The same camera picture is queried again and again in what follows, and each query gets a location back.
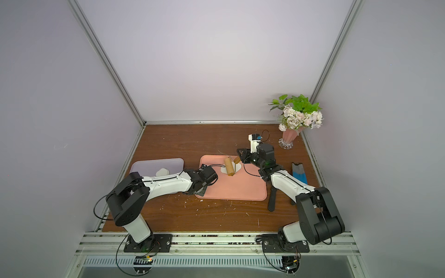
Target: black knife handle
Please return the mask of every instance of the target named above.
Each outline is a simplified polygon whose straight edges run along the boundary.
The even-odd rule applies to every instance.
[[[267,209],[269,211],[275,210],[275,197],[277,195],[277,188],[273,185],[271,186],[271,196],[269,197],[269,204],[267,205]]]

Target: white flower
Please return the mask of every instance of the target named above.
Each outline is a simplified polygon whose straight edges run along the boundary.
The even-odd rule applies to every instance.
[[[321,112],[318,112],[318,111],[314,111],[314,112],[312,112],[311,115],[312,115],[312,118],[313,118],[314,120],[321,121],[322,118],[323,118],[322,113],[321,113]]]
[[[289,104],[286,104],[284,106],[283,113],[285,117],[294,117],[296,111]]]
[[[312,124],[312,120],[309,119],[309,118],[305,118],[304,121],[303,121],[303,123],[304,123],[305,126],[311,126],[311,124]]]
[[[278,125],[278,129],[279,129],[280,131],[286,131],[286,126],[283,125],[283,124],[279,124],[279,125]]]
[[[314,127],[316,127],[316,128],[320,128],[321,127],[321,124],[318,124],[316,121],[313,121],[312,122],[312,126],[311,126],[311,129],[313,129]]]
[[[299,126],[299,121],[295,117],[287,118],[286,122],[290,129],[295,129]]]
[[[295,112],[295,117],[298,121],[302,121],[304,119],[304,113],[301,113],[300,111]]]

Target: wooden tabletop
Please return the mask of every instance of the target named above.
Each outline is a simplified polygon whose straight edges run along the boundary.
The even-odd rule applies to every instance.
[[[278,140],[283,133],[278,125],[148,125],[130,165],[141,160],[180,157],[185,169],[198,169],[201,156],[236,155],[237,148],[250,148],[249,134],[261,134],[265,129],[270,133],[267,142],[275,148],[277,163],[289,173],[292,173],[292,162],[303,163],[308,184],[318,187],[301,137],[294,140],[292,149],[280,148]],[[267,210],[270,186],[268,183],[264,201],[199,199],[182,193],[163,195],[145,203],[141,214],[155,232],[276,232],[279,227],[298,221],[298,215],[296,206],[291,205],[290,198],[280,190],[275,211]],[[113,221],[107,221],[102,230],[125,231]]]

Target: green leaf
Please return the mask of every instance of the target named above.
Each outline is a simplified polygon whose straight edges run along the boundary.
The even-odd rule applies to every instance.
[[[304,95],[302,95],[302,94],[300,94],[299,96],[298,96],[298,99],[300,99],[300,101],[303,101],[303,102],[307,102],[308,100],[307,100],[307,97],[305,97]]]
[[[303,103],[301,103],[299,101],[294,101],[294,110],[295,111],[303,110]]]
[[[303,109],[303,113],[312,113],[313,111],[315,111],[315,110],[313,110],[312,108],[305,108],[305,109]]]
[[[303,102],[303,109],[311,109],[312,108],[312,104],[308,101],[308,102]]]
[[[313,107],[315,108],[314,111],[318,111],[319,109],[321,109],[320,107],[318,107],[318,105],[319,105],[318,102],[313,104]]]

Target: pink cutting board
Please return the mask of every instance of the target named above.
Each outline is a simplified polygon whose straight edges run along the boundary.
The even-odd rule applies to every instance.
[[[201,157],[199,165],[224,165],[226,155],[204,155]],[[258,174],[258,167],[253,164],[246,164],[246,170],[253,174]],[[212,167],[218,175],[218,180],[215,184],[208,186],[204,197],[196,195],[198,198],[204,199],[224,199],[224,200],[247,200],[247,201],[262,201],[267,197],[266,182],[260,177],[254,177],[246,173],[241,163],[241,169],[235,175],[229,177],[227,174],[221,172],[221,167]]]

